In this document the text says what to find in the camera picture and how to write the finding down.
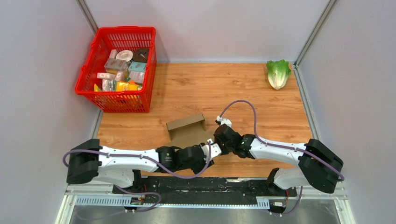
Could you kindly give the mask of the brown cardboard paper box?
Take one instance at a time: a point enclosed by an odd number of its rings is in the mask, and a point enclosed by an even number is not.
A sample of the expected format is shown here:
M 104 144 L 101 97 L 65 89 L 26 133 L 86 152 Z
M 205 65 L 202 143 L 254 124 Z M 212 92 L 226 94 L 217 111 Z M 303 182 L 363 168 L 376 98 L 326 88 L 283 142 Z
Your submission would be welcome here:
M 170 142 L 165 146 L 186 148 L 206 143 L 208 139 L 214 140 L 214 131 L 207 129 L 202 113 L 167 122 L 166 127 Z

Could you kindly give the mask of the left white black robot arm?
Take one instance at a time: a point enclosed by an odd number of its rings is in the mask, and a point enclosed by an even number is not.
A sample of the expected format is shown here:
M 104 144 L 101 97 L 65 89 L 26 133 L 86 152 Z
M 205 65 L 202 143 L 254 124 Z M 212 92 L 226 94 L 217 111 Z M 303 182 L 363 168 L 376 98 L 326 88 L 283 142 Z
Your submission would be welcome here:
M 100 145 L 98 139 L 90 139 L 67 152 L 63 162 L 68 168 L 68 184 L 106 182 L 136 194 L 141 191 L 143 182 L 134 171 L 178 176 L 177 171 L 190 169 L 195 178 L 213 165 L 213 159 L 220 154 L 218 144 L 211 139 L 184 149 L 162 146 L 143 151 L 106 147 Z

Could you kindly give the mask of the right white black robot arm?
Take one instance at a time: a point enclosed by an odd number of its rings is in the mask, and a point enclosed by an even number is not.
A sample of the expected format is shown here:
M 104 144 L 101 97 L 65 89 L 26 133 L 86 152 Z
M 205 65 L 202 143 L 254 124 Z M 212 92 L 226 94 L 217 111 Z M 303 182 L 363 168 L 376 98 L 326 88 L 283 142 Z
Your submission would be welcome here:
M 279 142 L 253 134 L 240 135 L 223 124 L 215 130 L 214 141 L 222 154 L 233 153 L 240 158 L 268 159 L 292 165 L 293 168 L 275 168 L 270 172 L 266 189 L 274 196 L 299 186 L 312 186 L 332 194 L 337 183 L 343 180 L 344 162 L 317 139 L 309 139 L 307 143 Z

